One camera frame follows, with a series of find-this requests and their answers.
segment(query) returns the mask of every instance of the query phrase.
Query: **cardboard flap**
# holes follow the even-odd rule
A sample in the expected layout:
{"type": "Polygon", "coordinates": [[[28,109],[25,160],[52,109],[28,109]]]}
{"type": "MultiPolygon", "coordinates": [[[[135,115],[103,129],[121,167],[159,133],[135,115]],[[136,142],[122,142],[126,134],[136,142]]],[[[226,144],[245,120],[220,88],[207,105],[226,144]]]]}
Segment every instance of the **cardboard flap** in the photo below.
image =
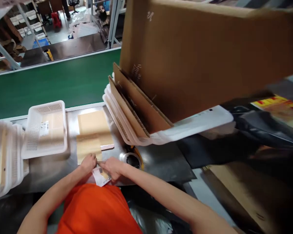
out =
{"type": "Polygon", "coordinates": [[[117,88],[116,84],[112,80],[111,76],[108,76],[108,80],[111,86],[111,92],[115,97],[116,101],[118,102],[120,108],[124,112],[125,116],[128,119],[128,122],[132,126],[134,132],[139,137],[150,137],[150,134],[147,132],[146,128],[143,126],[141,120],[137,116],[136,112],[132,109],[126,98],[120,93],[117,88]]]}
{"type": "Polygon", "coordinates": [[[115,83],[120,84],[123,95],[127,100],[131,101],[133,109],[150,134],[173,126],[173,123],[167,119],[142,90],[130,78],[125,77],[116,63],[113,64],[113,71],[115,83]]]}
{"type": "Polygon", "coordinates": [[[175,123],[293,74],[293,12],[128,1],[120,67],[175,123]]]}

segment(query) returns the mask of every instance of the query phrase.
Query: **cardboard sheet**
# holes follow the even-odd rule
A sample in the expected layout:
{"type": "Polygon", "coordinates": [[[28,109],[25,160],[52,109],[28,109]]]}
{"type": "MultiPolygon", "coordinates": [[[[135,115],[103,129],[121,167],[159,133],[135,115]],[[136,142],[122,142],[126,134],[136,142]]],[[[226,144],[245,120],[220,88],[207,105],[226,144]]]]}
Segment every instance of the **cardboard sheet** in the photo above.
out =
{"type": "Polygon", "coordinates": [[[80,165],[82,160],[89,153],[95,153],[98,161],[102,161],[102,152],[100,140],[97,134],[77,135],[77,164],[80,165]]]}
{"type": "Polygon", "coordinates": [[[43,124],[48,123],[48,130],[40,129],[39,145],[56,146],[64,144],[63,114],[53,113],[42,117],[43,124]]]}
{"type": "Polygon", "coordinates": [[[173,123],[293,74],[291,10],[170,0],[126,9],[120,68],[173,123]]]}
{"type": "Polygon", "coordinates": [[[173,126],[173,123],[167,119],[142,90],[121,72],[116,63],[113,64],[113,71],[115,83],[120,84],[121,91],[131,101],[132,108],[136,111],[149,134],[166,130],[173,126]]]}
{"type": "Polygon", "coordinates": [[[107,124],[104,111],[95,111],[87,114],[78,115],[79,134],[91,135],[97,133],[100,139],[101,146],[114,147],[114,142],[107,124]]]}
{"type": "Polygon", "coordinates": [[[125,116],[127,117],[136,135],[139,137],[150,137],[150,134],[147,132],[146,128],[142,124],[136,112],[132,109],[132,107],[130,106],[126,98],[122,95],[122,93],[120,93],[117,90],[112,78],[109,76],[108,79],[111,85],[111,92],[114,95],[118,104],[120,105],[120,108],[124,112],[125,116]]]}

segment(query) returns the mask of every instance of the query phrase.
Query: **corrugated cardboard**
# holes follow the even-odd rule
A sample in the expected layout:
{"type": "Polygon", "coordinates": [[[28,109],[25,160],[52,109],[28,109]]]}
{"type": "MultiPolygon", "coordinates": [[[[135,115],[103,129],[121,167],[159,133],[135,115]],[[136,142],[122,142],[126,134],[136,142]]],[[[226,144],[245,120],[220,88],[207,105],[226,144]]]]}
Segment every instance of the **corrugated cardboard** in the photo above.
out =
{"type": "Polygon", "coordinates": [[[152,134],[158,131],[166,130],[173,126],[173,123],[154,105],[154,103],[142,92],[142,90],[120,70],[114,63],[113,71],[115,74],[115,83],[121,86],[121,91],[127,100],[132,103],[132,108],[137,115],[143,116],[143,124],[147,131],[152,134]]]}
{"type": "Polygon", "coordinates": [[[112,78],[108,76],[108,79],[111,86],[111,92],[118,102],[120,108],[124,112],[125,116],[127,117],[136,135],[139,137],[150,137],[150,134],[147,132],[146,128],[143,126],[141,120],[132,109],[126,98],[123,96],[122,93],[117,90],[116,84],[114,83],[112,78]]]}
{"type": "Polygon", "coordinates": [[[255,171],[247,164],[212,165],[205,171],[207,183],[239,227],[284,233],[293,193],[281,181],[255,171]]]}
{"type": "Polygon", "coordinates": [[[128,1],[120,67],[173,123],[293,74],[293,12],[128,1]]]}

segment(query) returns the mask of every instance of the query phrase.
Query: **chair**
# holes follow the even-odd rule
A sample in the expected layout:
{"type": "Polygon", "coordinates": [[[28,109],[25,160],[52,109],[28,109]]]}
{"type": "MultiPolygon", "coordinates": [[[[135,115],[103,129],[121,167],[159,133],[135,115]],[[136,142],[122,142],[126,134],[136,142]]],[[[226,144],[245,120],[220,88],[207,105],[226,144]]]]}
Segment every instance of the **chair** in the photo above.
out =
{"type": "Polygon", "coordinates": [[[74,8],[74,11],[73,11],[72,14],[74,14],[74,13],[79,13],[79,11],[76,11],[76,10],[75,10],[75,6],[79,4],[79,0],[68,0],[68,4],[69,4],[71,7],[74,8]]]}

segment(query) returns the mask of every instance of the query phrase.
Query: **green conveyor belt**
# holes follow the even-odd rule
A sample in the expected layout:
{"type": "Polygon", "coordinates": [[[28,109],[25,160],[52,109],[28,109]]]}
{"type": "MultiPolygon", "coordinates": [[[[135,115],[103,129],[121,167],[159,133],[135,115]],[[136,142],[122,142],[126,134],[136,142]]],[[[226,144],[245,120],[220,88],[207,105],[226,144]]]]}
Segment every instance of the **green conveyor belt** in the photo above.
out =
{"type": "Polygon", "coordinates": [[[63,100],[65,107],[102,102],[120,49],[0,75],[0,119],[26,115],[31,106],[63,100]]]}

